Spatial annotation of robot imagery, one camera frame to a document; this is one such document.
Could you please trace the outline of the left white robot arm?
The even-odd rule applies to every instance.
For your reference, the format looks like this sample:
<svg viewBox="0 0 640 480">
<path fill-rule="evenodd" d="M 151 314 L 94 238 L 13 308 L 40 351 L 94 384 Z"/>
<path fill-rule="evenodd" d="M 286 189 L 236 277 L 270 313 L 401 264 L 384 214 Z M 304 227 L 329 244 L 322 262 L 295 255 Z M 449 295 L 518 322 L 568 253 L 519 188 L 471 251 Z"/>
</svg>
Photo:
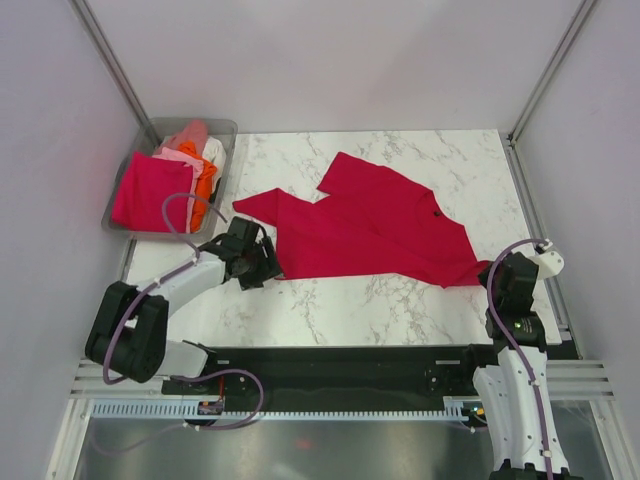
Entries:
<svg viewBox="0 0 640 480">
<path fill-rule="evenodd" d="M 265 228 L 244 218 L 192 249 L 182 264 L 140 285 L 107 287 L 85 345 L 105 384 L 150 380 L 165 359 L 169 319 L 202 293 L 232 280 L 243 291 L 261 288 L 282 274 Z"/>
</svg>

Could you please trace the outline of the red t shirt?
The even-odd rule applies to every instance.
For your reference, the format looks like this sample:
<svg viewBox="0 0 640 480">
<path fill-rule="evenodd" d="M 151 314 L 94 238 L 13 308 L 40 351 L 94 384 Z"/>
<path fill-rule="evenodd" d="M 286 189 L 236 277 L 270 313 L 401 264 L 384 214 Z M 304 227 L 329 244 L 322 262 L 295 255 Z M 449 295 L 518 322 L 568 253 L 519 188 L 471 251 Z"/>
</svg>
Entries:
<svg viewBox="0 0 640 480">
<path fill-rule="evenodd" d="M 287 280 L 399 274 L 442 288 L 476 286 L 488 261 L 434 192 L 400 173 L 338 153 L 309 202 L 281 189 L 233 207 L 276 229 Z"/>
</svg>

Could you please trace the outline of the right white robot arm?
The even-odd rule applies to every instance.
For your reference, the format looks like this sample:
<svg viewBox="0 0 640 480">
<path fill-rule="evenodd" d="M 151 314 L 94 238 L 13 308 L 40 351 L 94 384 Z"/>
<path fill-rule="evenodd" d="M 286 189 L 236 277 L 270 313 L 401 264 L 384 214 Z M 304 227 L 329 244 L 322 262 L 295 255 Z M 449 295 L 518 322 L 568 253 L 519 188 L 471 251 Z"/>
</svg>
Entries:
<svg viewBox="0 0 640 480">
<path fill-rule="evenodd" d="M 493 351 L 471 351 L 458 381 L 479 394 L 490 434 L 492 479 L 570 479 L 558 440 L 547 385 L 544 325 L 533 310 L 536 283 L 558 275 L 563 257 L 547 241 L 530 257 L 512 246 L 480 275 L 486 289 L 486 330 Z"/>
</svg>

